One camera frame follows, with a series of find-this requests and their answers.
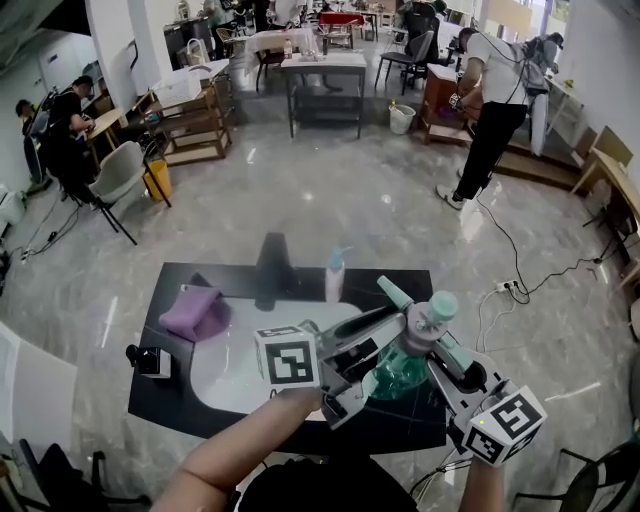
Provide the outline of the red table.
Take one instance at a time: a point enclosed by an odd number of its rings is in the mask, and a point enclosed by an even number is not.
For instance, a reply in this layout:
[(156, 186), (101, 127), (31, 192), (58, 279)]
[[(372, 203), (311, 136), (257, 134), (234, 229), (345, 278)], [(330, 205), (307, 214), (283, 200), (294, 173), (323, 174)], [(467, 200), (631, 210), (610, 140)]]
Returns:
[(321, 12), (319, 14), (319, 28), (323, 34), (346, 33), (351, 35), (355, 29), (365, 24), (364, 16), (359, 13)]

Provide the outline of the small black white dispenser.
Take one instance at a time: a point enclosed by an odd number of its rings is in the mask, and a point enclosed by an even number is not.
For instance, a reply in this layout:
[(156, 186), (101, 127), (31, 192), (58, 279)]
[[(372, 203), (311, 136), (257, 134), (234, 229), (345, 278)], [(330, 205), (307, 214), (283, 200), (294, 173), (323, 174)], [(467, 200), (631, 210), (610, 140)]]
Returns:
[(131, 367), (140, 375), (151, 379), (169, 379), (171, 377), (171, 354), (159, 347), (139, 348), (129, 345), (126, 357)]

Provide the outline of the dark oval board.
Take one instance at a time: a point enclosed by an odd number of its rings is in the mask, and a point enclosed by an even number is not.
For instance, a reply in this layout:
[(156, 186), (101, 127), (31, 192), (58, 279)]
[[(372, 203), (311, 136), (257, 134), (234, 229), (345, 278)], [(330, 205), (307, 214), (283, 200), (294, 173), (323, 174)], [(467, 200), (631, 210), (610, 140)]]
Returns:
[(31, 136), (26, 136), (23, 141), (25, 159), (29, 168), (32, 182), (41, 185), (46, 178), (46, 172), (42, 169), (39, 157), (39, 143)]

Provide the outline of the white wastebasket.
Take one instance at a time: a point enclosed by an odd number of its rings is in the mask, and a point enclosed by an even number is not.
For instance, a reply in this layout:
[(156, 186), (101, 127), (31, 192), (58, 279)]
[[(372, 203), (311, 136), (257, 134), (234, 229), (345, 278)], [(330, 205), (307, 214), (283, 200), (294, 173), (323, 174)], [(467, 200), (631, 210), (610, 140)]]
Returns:
[(409, 132), (416, 111), (407, 105), (392, 102), (389, 106), (390, 130), (396, 135), (405, 135)]

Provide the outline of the grey metal table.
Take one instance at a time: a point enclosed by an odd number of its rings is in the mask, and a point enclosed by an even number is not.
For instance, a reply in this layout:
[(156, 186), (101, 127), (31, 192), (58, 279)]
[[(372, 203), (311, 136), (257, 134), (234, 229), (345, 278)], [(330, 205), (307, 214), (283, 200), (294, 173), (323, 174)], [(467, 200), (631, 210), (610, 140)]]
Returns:
[[(366, 60), (362, 54), (334, 52), (315, 58), (295, 53), (281, 66), (285, 79), (285, 98), (290, 137), (295, 123), (354, 123), (361, 136), (366, 85)], [(356, 78), (353, 95), (329, 84), (332, 76)]]

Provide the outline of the teal clear spray bottle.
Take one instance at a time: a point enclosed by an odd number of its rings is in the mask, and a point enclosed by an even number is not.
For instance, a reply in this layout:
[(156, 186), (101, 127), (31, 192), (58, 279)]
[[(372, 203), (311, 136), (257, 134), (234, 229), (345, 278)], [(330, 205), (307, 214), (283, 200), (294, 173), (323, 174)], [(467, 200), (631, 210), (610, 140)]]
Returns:
[(448, 323), (459, 304), (448, 291), (437, 291), (426, 302), (417, 302), (382, 276), (377, 284), (404, 315), (403, 332), (385, 347), (377, 365), (362, 382), (363, 393), (376, 400), (396, 400), (433, 375), (427, 359), (434, 358), (454, 382), (464, 378), (472, 358), (449, 333)]

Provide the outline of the white pump bottle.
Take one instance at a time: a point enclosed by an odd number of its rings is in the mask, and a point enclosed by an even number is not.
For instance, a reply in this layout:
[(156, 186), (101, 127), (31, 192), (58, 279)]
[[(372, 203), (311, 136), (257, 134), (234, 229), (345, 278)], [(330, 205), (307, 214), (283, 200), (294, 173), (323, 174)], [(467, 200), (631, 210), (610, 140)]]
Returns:
[(352, 246), (336, 248), (325, 270), (325, 299), (328, 303), (338, 303), (342, 296), (346, 272), (345, 254)]

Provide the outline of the yellow bin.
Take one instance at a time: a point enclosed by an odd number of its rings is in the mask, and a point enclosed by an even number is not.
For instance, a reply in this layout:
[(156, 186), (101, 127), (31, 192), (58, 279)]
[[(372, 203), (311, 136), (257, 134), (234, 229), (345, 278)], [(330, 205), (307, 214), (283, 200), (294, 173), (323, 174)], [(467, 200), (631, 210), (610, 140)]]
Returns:
[(156, 201), (167, 202), (171, 195), (169, 167), (165, 160), (146, 164), (143, 180), (150, 196)]

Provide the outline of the white tote bag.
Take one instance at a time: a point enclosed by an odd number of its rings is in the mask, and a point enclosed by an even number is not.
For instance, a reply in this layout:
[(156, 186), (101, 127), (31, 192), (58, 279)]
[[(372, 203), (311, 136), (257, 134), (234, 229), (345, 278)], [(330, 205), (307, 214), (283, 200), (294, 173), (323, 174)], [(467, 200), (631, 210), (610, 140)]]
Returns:
[(206, 45), (202, 39), (191, 38), (187, 42), (186, 57), (190, 66), (204, 66), (210, 62)]

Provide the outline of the white plastic basket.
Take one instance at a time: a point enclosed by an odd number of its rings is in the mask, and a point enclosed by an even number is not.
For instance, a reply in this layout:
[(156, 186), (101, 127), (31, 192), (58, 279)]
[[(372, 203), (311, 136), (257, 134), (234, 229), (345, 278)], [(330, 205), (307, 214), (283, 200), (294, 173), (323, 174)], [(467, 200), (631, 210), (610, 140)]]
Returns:
[(194, 100), (201, 92), (201, 84), (193, 73), (174, 73), (157, 82), (152, 91), (160, 105), (169, 108)]

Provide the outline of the black frame chair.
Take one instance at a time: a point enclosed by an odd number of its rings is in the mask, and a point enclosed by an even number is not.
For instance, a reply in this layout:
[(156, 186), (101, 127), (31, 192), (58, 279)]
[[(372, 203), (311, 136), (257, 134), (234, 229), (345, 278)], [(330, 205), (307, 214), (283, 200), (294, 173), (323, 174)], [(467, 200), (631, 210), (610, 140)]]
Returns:
[(598, 492), (615, 487), (616, 494), (601, 512), (614, 512), (640, 475), (640, 443), (627, 441), (597, 460), (562, 448), (561, 455), (581, 461), (583, 467), (564, 493), (543, 495), (519, 492), (513, 503), (521, 500), (559, 502), (558, 512), (589, 512)]

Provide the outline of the black sink table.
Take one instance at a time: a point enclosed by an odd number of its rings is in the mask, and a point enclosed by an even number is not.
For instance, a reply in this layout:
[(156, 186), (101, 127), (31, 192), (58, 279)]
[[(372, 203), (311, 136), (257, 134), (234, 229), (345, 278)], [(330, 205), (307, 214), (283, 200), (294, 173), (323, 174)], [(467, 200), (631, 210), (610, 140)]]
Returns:
[[(299, 282), (295, 299), (323, 298), (323, 269), (295, 270)], [(171, 377), (151, 379), (135, 373), (128, 411), (160, 426), (208, 438), (245, 414), (213, 409), (199, 400), (190, 379), (195, 344), (169, 334), (159, 324), (160, 315), (173, 304), (180, 287), (198, 281), (219, 286), (228, 297), (256, 298), (256, 266), (164, 264), (139, 346), (159, 347), (170, 353)], [(444, 399), (432, 386), (423, 384), (397, 401), (370, 401), (362, 412), (335, 431), (321, 420), (308, 420), (279, 449), (304, 455), (330, 455), (340, 450), (377, 455), (437, 448), (445, 442)]]

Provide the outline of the table with white cloth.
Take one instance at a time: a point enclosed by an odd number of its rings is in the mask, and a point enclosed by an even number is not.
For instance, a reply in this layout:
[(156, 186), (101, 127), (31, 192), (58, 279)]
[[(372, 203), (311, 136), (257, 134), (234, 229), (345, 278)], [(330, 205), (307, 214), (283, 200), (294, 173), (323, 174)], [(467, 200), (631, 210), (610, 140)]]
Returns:
[(256, 72), (259, 67), (259, 53), (283, 50), (287, 39), (290, 40), (294, 49), (299, 49), (303, 52), (320, 52), (317, 36), (313, 29), (309, 27), (258, 32), (245, 41), (244, 75), (249, 76)]

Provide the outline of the grey chair black legs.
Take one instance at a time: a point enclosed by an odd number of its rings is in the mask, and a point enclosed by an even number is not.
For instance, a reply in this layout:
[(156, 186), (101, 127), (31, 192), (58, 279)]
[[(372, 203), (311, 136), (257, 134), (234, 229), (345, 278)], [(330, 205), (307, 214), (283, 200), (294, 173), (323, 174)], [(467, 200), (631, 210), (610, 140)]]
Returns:
[[(116, 218), (112, 208), (143, 181), (147, 163), (142, 146), (126, 141), (101, 162), (96, 180), (89, 185), (100, 213), (116, 233), (122, 232), (134, 246), (137, 241)], [(170, 200), (165, 204), (172, 207)]]

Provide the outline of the white panel black edge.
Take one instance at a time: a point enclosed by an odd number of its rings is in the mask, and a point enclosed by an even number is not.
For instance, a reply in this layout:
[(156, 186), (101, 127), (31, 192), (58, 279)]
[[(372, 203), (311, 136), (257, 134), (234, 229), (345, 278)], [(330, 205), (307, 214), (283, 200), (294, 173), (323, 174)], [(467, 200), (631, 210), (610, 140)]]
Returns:
[(141, 96), (145, 92), (144, 88), (144, 71), (138, 66), (139, 51), (137, 43), (132, 40), (126, 47), (126, 58), (129, 73), (134, 86), (134, 91), (137, 97)]

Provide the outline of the cardboard panel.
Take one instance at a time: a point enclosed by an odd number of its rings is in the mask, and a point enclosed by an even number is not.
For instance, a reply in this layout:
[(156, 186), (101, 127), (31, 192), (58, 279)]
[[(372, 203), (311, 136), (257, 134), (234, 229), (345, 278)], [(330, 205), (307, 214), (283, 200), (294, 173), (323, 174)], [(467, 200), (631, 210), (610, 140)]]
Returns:
[(583, 165), (593, 148), (612, 157), (623, 168), (627, 168), (633, 158), (633, 153), (609, 126), (605, 126), (599, 133), (587, 127), (574, 148), (572, 157)]

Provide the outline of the dark grey chair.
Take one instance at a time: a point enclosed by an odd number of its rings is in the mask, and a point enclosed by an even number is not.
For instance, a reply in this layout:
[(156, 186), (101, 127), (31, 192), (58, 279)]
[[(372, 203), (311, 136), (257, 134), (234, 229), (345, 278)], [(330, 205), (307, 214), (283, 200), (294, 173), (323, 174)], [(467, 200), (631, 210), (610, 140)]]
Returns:
[(429, 30), (418, 37), (415, 37), (409, 41), (408, 47), (410, 54), (404, 54), (400, 52), (386, 52), (380, 56), (380, 62), (376, 74), (374, 87), (377, 87), (380, 78), (381, 70), (385, 62), (388, 63), (385, 80), (388, 80), (390, 70), (393, 64), (400, 65), (403, 70), (401, 72), (402, 78), (402, 90), (401, 94), (406, 91), (408, 78), (410, 75), (416, 74), (418, 65), (425, 61), (428, 50), (431, 46), (435, 33)]

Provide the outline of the white desk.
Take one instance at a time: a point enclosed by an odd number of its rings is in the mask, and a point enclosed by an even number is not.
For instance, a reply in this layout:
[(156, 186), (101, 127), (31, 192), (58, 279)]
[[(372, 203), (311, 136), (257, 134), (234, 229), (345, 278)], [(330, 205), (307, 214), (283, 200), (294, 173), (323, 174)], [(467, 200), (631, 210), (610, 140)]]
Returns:
[(553, 131), (571, 142), (580, 127), (584, 103), (579, 99), (573, 86), (547, 75), (549, 88), (546, 134)]

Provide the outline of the person's left forearm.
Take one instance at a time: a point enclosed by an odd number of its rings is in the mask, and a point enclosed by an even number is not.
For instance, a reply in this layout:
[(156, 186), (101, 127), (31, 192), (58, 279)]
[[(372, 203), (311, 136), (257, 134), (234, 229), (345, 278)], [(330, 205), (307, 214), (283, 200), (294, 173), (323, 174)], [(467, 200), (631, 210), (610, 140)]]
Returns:
[(228, 497), (261, 462), (320, 409), (314, 388), (288, 389), (196, 447), (151, 512), (224, 512)]

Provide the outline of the black office chair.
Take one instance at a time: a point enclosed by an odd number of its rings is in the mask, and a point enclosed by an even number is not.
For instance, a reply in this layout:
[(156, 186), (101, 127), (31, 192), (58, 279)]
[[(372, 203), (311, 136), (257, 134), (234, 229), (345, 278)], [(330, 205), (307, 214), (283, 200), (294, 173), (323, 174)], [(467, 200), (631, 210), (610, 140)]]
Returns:
[(424, 63), (436, 64), (439, 59), (438, 35), (440, 20), (437, 18), (435, 7), (429, 3), (413, 2), (410, 9), (404, 14), (404, 24), (408, 31), (409, 40), (413, 40), (429, 31), (433, 33)]

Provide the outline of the person's right forearm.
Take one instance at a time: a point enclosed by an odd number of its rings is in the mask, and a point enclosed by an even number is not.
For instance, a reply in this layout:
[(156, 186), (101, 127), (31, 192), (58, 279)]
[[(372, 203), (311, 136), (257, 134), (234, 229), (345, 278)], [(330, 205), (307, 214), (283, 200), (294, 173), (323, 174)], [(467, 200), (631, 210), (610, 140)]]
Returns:
[(504, 512), (504, 467), (474, 457), (458, 512)]

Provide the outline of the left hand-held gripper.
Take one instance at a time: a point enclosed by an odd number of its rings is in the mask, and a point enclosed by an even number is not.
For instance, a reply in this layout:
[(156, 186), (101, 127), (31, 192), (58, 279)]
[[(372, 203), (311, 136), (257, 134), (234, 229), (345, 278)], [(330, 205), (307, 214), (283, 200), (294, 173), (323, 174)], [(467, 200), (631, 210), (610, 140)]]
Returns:
[(302, 322), (254, 332), (258, 369), (273, 391), (316, 388), (322, 414), (333, 430), (365, 404), (367, 365), (406, 328), (406, 317), (391, 306), (346, 319), (321, 331)]

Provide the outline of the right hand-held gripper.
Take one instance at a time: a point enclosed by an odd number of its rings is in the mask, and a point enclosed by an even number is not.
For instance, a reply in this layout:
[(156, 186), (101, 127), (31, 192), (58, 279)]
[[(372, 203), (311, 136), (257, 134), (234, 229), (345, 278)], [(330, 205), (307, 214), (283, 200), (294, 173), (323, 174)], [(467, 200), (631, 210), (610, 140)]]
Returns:
[(471, 393), (458, 388), (444, 365), (427, 359), (432, 380), (450, 412), (447, 434), (459, 453), (500, 466), (528, 446), (546, 421), (546, 411), (527, 386), (502, 379), (496, 363), (473, 352), (467, 370)]

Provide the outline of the brown wooden cabinet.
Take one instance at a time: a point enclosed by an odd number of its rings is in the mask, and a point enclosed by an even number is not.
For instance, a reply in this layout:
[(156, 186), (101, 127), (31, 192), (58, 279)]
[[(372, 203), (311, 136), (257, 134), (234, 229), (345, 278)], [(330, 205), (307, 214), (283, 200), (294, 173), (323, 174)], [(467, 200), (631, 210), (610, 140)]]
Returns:
[(417, 126), (423, 131), (423, 141), (469, 146), (474, 124), (480, 113), (482, 97), (473, 99), (462, 111), (455, 110), (450, 98), (457, 93), (457, 73), (453, 68), (427, 65), (426, 85)]

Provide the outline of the white oval board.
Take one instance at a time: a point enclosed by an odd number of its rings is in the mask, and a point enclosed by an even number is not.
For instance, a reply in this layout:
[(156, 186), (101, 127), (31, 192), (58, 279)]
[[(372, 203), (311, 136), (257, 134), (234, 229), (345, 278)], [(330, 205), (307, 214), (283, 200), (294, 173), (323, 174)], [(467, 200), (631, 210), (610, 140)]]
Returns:
[(530, 144), (531, 152), (541, 157), (547, 132), (548, 94), (539, 94), (532, 99), (530, 105)]

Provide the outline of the person's black clothing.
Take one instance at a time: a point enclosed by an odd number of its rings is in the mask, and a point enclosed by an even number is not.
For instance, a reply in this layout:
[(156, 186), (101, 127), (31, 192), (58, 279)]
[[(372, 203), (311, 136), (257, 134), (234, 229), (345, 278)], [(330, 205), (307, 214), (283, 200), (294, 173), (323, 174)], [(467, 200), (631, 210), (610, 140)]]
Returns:
[(237, 512), (418, 512), (402, 485), (369, 457), (289, 460), (258, 474)]

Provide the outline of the wooden step platform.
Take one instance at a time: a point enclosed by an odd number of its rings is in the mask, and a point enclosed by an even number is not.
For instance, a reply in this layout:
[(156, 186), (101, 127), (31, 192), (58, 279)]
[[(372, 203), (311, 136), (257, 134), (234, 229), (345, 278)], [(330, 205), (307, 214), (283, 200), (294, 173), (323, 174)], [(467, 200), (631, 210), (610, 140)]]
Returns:
[(565, 191), (570, 191), (581, 177), (581, 170), (574, 163), (551, 156), (538, 157), (519, 144), (508, 145), (494, 171)]

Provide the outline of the black faucet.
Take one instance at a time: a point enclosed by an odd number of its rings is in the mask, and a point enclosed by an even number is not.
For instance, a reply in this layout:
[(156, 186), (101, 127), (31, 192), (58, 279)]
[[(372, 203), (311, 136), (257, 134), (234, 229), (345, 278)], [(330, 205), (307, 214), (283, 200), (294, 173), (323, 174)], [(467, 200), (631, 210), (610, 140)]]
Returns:
[(256, 286), (255, 306), (263, 312), (272, 311), (279, 300), (297, 297), (299, 282), (283, 233), (266, 234), (256, 262)]

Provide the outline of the black swivel chair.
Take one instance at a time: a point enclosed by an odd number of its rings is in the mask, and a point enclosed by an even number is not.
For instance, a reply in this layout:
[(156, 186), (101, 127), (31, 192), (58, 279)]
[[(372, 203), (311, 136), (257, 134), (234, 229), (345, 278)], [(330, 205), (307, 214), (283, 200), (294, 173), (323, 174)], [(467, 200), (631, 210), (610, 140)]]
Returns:
[(11, 481), (9, 463), (15, 457), (0, 453), (0, 481), (5, 480), (17, 504), (26, 511), (28, 507), (38, 512), (111, 512), (111, 506), (142, 506), (149, 509), (151, 499), (147, 495), (136, 498), (115, 497), (106, 494), (102, 485), (101, 466), (106, 462), (103, 451), (94, 451), (91, 457), (91, 478), (74, 468), (61, 447), (52, 444), (44, 456), (37, 460), (26, 439), (19, 441), (24, 462), (35, 484), (46, 499), (42, 503), (20, 494)]

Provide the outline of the white toilet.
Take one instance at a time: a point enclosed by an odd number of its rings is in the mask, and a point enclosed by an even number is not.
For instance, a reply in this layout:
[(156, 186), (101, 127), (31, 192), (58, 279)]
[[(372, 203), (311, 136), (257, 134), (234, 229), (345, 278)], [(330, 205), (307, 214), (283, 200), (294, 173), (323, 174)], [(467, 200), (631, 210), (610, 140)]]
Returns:
[(4, 184), (0, 184), (0, 236), (10, 226), (17, 225), (25, 215), (23, 194), (10, 191)]

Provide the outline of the white sink basin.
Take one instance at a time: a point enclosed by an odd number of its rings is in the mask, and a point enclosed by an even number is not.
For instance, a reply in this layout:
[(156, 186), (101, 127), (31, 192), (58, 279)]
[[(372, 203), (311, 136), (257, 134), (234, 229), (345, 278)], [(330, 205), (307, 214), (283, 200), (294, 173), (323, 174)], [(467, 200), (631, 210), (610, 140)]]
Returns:
[(306, 319), (320, 330), (354, 317), (361, 310), (348, 303), (278, 301), (271, 311), (253, 299), (227, 297), (231, 320), (226, 331), (194, 345), (190, 379), (195, 395), (218, 410), (249, 414), (267, 401), (271, 388), (257, 362), (254, 332), (297, 325)]

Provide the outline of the long wooden desk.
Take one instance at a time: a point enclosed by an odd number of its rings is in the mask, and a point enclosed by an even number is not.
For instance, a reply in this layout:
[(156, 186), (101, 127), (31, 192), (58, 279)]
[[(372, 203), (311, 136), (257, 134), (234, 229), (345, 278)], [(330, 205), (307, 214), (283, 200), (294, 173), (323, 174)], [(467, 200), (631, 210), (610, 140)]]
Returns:
[(623, 165), (601, 150), (593, 148), (590, 151), (583, 166), (583, 172), (570, 193), (576, 194), (596, 170), (602, 171), (608, 181), (621, 193), (640, 228), (640, 189), (628, 176)]

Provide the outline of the wooden shelf unit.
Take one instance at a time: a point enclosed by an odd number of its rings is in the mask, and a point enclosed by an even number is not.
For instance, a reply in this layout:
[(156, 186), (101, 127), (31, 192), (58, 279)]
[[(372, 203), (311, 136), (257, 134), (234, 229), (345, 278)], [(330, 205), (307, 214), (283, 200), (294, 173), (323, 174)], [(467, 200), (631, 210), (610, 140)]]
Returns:
[(155, 99), (144, 111), (144, 125), (169, 166), (222, 160), (232, 143), (228, 113), (210, 84), (194, 99), (171, 107)]

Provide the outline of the purple cloth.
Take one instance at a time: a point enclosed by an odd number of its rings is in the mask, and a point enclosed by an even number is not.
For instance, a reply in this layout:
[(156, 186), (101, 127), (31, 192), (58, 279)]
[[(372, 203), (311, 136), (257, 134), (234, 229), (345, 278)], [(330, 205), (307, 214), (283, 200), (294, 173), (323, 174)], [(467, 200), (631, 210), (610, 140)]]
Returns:
[(224, 332), (231, 316), (231, 306), (217, 287), (185, 285), (171, 308), (159, 317), (159, 324), (196, 343)]

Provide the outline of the round wooden table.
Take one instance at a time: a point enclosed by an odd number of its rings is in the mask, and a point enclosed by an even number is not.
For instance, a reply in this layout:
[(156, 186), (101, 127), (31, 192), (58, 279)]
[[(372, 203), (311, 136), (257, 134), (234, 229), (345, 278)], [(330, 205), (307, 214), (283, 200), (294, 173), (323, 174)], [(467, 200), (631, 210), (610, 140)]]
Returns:
[(95, 140), (99, 136), (104, 135), (111, 151), (115, 151), (121, 143), (115, 134), (114, 128), (116, 125), (120, 128), (126, 128), (129, 122), (124, 110), (122, 108), (115, 108), (99, 116), (94, 120), (94, 123), (94, 128), (90, 132), (85, 133), (85, 139), (93, 157), (95, 167), (97, 170), (100, 170), (100, 159), (95, 147)]

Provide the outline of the dark wooden chair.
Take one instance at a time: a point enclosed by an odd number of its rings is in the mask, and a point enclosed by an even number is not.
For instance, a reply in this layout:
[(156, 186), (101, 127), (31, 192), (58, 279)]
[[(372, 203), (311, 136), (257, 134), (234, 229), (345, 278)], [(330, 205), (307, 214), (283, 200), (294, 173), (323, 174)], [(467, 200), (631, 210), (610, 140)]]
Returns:
[(587, 204), (595, 208), (591, 218), (582, 225), (583, 228), (596, 224), (595, 228), (605, 227), (610, 233), (609, 240), (599, 256), (588, 258), (594, 264), (601, 264), (617, 254), (624, 263), (630, 262), (629, 250), (640, 239), (627, 244), (635, 235), (640, 235), (640, 222), (636, 219), (631, 206), (621, 191), (604, 178), (598, 179), (587, 197)]

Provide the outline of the white rectangular basin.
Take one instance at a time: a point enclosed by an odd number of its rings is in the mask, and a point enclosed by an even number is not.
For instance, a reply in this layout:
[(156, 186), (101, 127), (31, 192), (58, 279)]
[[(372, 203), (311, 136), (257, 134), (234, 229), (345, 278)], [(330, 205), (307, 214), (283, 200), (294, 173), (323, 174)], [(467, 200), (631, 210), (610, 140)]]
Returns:
[(77, 367), (23, 340), (0, 322), (0, 433), (46, 449), (71, 448)]

